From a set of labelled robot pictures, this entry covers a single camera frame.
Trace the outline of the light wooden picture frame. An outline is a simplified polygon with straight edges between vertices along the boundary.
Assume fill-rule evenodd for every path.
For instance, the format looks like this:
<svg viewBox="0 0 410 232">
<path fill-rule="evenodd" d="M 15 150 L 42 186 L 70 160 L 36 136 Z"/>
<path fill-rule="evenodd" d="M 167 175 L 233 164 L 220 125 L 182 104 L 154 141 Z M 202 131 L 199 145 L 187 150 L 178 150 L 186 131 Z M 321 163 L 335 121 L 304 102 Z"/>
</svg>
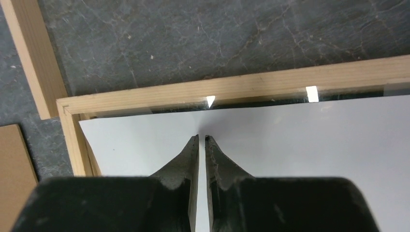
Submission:
<svg viewBox="0 0 410 232">
<path fill-rule="evenodd" d="M 319 96 L 380 91 L 410 81 L 409 55 L 315 67 L 254 73 L 185 83 L 73 96 L 57 100 L 73 174 L 99 176 L 101 171 L 81 130 L 80 121 L 98 116 L 134 114 L 143 110 L 300 99 L 307 87 Z"/>
</svg>

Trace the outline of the brown backing board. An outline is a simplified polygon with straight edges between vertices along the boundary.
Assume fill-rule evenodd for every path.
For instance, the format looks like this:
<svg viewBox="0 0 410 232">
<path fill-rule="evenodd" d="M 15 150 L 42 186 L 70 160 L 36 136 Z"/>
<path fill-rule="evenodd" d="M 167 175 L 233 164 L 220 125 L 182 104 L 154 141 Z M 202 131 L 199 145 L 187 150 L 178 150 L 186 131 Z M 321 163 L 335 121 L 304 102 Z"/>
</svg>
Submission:
<svg viewBox="0 0 410 232">
<path fill-rule="evenodd" d="M 38 184 L 17 124 L 0 128 L 0 230 L 9 232 Z"/>
</svg>

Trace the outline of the printed photo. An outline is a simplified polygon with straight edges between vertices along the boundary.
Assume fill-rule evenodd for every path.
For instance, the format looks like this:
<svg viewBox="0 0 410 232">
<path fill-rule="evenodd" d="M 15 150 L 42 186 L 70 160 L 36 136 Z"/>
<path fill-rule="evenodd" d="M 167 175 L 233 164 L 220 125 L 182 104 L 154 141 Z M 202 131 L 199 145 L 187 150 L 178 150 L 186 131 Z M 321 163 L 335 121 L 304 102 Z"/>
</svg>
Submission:
<svg viewBox="0 0 410 232">
<path fill-rule="evenodd" d="M 364 194 L 379 229 L 410 229 L 408 95 L 84 120 L 103 176 L 148 176 L 200 137 L 196 230 L 209 231 L 205 136 L 253 176 L 337 176 Z"/>
</svg>

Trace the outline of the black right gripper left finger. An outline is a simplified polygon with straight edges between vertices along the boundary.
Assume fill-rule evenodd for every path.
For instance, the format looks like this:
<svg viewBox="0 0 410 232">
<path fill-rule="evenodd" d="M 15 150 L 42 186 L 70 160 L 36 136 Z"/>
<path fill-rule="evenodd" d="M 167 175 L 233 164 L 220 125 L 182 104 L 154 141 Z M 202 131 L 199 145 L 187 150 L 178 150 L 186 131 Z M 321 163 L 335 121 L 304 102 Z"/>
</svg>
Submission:
<svg viewBox="0 0 410 232">
<path fill-rule="evenodd" d="M 14 232 L 192 232 L 199 137 L 150 176 L 61 177 L 29 196 Z"/>
</svg>

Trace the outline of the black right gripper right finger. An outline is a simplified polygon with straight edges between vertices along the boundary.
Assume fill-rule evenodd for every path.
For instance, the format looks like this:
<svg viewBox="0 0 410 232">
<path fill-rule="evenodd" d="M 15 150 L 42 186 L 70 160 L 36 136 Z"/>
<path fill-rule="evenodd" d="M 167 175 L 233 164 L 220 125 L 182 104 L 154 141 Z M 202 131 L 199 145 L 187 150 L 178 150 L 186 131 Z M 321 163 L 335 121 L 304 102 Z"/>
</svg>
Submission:
<svg viewBox="0 0 410 232">
<path fill-rule="evenodd" d="M 205 138 L 213 232 L 377 232 L 356 185 L 341 177 L 254 177 Z"/>
</svg>

